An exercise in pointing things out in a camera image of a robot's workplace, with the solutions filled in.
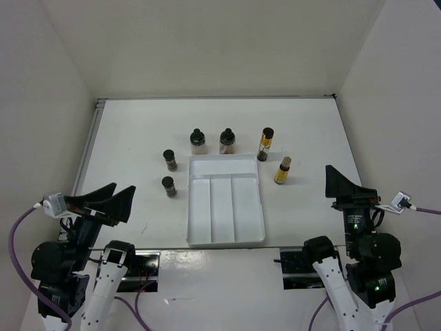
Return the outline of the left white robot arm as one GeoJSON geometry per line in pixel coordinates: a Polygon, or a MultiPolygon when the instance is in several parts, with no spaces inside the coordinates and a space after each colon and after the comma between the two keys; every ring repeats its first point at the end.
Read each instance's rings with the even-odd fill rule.
{"type": "Polygon", "coordinates": [[[82,196],[43,197],[45,213],[59,219],[66,233],[64,240],[40,244],[31,257],[31,277],[39,282],[38,313],[46,330],[71,330],[75,318],[80,330],[102,330],[122,278],[137,267],[133,244],[110,241],[99,260],[93,293],[86,296],[90,278],[82,271],[101,228],[127,223],[130,217],[135,186],[115,190],[110,183],[82,196]]]}

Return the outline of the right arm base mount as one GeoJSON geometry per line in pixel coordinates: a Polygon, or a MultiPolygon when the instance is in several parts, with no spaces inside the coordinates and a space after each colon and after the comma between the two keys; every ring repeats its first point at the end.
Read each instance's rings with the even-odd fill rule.
{"type": "Polygon", "coordinates": [[[300,248],[281,248],[279,257],[274,259],[282,270],[284,290],[306,290],[324,288],[318,273],[307,261],[300,248]]]}

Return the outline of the round stopper bottle white powder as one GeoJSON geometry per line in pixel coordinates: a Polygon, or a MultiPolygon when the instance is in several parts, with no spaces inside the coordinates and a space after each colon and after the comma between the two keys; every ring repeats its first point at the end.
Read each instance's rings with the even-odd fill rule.
{"type": "Polygon", "coordinates": [[[191,151],[193,155],[207,154],[205,134],[198,128],[195,128],[190,135],[191,151]]]}

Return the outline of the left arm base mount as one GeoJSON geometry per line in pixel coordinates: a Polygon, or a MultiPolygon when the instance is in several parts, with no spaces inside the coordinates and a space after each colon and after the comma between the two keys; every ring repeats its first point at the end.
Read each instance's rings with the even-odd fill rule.
{"type": "Polygon", "coordinates": [[[156,292],[158,290],[159,253],[138,253],[132,245],[104,249],[96,264],[95,288],[110,293],[156,292]]]}

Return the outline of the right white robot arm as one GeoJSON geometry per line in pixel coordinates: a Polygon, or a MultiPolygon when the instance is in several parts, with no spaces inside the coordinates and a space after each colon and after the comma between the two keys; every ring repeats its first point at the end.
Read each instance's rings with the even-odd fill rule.
{"type": "Polygon", "coordinates": [[[325,196],[342,213],[346,255],[341,266],[331,239],[308,239],[302,263],[316,271],[334,307],[341,330],[386,330],[396,300],[392,272],[401,267],[400,241],[378,231],[385,211],[375,189],[351,182],[332,165],[325,167],[325,196]]]}

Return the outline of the dark spice jar black lid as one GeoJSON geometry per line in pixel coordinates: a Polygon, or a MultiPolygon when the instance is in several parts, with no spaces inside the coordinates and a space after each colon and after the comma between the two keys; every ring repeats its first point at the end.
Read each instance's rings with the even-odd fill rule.
{"type": "Polygon", "coordinates": [[[163,158],[166,162],[167,169],[170,172],[174,172],[177,170],[178,165],[176,163],[175,154],[173,150],[167,149],[163,152],[163,158]]]}

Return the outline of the black cap spice jar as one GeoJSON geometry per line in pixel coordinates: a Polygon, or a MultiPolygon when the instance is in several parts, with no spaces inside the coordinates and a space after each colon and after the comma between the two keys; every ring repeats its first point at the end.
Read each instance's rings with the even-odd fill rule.
{"type": "Polygon", "coordinates": [[[170,176],[163,177],[161,184],[165,189],[166,195],[169,198],[174,198],[177,195],[177,190],[175,188],[174,179],[170,176]]]}

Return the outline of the tall gold band grinder bottle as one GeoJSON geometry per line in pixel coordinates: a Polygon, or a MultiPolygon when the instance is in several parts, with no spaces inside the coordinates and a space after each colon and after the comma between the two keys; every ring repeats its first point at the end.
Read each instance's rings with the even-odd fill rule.
{"type": "Polygon", "coordinates": [[[257,154],[257,159],[259,161],[264,162],[267,160],[273,136],[274,130],[272,128],[266,127],[263,129],[257,154]]]}

